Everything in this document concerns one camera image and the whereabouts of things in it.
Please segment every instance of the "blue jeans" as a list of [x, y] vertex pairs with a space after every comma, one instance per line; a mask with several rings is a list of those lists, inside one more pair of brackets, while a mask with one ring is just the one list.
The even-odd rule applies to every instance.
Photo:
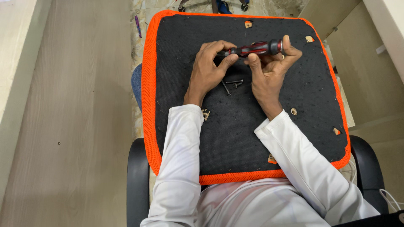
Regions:
[[136, 102], [139, 105], [140, 112], [142, 112], [142, 64], [135, 68], [130, 82]]

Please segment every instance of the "wooden floor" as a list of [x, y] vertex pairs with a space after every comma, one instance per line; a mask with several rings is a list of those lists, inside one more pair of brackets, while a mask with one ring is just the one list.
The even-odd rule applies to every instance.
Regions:
[[53, 0], [1, 227], [126, 226], [127, 0]]

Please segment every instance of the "red and black screwdriver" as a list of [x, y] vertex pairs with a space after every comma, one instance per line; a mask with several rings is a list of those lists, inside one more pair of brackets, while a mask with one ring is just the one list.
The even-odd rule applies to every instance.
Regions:
[[242, 46], [239, 48], [231, 48], [230, 50], [223, 50], [217, 53], [217, 57], [227, 57], [230, 54], [237, 54], [239, 57], [247, 57], [251, 53], [258, 56], [276, 55], [283, 51], [282, 39], [272, 39], [269, 42], [256, 42], [249, 46]]

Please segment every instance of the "cuff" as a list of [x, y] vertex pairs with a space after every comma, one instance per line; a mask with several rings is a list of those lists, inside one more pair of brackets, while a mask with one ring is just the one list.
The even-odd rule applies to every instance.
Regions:
[[186, 105], [171, 107], [169, 112], [168, 112], [168, 118], [175, 117], [180, 112], [189, 112], [189, 113], [192, 113], [192, 114], [196, 114], [200, 118], [201, 124], [204, 121], [201, 108], [199, 106], [197, 106], [197, 105], [194, 105], [194, 104], [186, 104]]
[[281, 125], [286, 119], [289, 118], [289, 115], [285, 112], [285, 110], [282, 110], [278, 116], [276, 116], [271, 122], [269, 119], [265, 119], [264, 122], [262, 122], [255, 130], [254, 133], [257, 135], [259, 139], [271, 134], [276, 127]]

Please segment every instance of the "purple pen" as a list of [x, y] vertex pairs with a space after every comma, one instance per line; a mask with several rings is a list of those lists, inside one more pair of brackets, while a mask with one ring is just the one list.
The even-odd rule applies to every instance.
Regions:
[[139, 19], [137, 18], [137, 16], [135, 16], [135, 21], [136, 21], [137, 31], [139, 32], [139, 38], [142, 38], [142, 33], [140, 32], [140, 26], [139, 26]]

